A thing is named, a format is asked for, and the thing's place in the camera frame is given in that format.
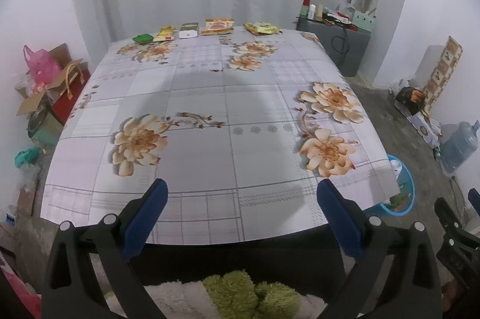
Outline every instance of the gray cabinet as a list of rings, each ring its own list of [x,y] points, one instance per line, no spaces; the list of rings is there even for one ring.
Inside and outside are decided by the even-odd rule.
[[[297,31],[312,32],[343,76],[355,76],[370,40],[370,32],[358,29],[352,31],[339,25],[328,26],[318,21],[300,17]]]

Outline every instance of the pink fabric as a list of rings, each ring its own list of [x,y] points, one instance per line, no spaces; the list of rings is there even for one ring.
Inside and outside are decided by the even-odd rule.
[[[41,49],[33,52],[25,45],[23,46],[23,56],[37,85],[42,83],[48,85],[62,71],[58,62],[47,50]]]
[[[40,319],[42,313],[41,296],[39,294],[30,294],[25,284],[15,274],[11,274],[4,269],[2,269],[2,271],[23,305],[30,311],[35,319]]]

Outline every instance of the floral tablecloth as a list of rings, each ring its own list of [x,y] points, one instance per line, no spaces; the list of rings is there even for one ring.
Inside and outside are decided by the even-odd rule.
[[[169,201],[148,242],[214,244],[326,223],[330,178],[365,209],[398,193],[385,150],[315,35],[241,27],[112,44],[66,123],[41,216],[118,214],[157,177]]]

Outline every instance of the water jug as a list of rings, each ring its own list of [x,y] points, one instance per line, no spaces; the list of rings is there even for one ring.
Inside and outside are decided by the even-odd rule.
[[[465,162],[477,149],[477,130],[480,122],[472,126],[462,121],[452,136],[440,146],[442,159],[440,165],[446,175],[453,175],[455,170]]]

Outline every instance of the blue plastic basket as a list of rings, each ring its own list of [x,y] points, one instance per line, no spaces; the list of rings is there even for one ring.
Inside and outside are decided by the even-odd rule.
[[[372,215],[404,216],[411,211],[411,209],[413,208],[413,204],[415,203],[415,184],[413,183],[413,178],[412,178],[412,175],[410,174],[409,169],[407,169],[405,164],[402,161],[400,161],[400,159],[390,154],[387,154],[387,156],[389,161],[396,160],[396,161],[399,161],[402,165],[402,171],[398,176],[397,182],[404,183],[401,189],[401,192],[410,193],[410,204],[402,212],[393,212],[392,210],[388,209],[388,207],[385,204],[380,203],[366,209],[364,213],[367,216],[372,216]]]

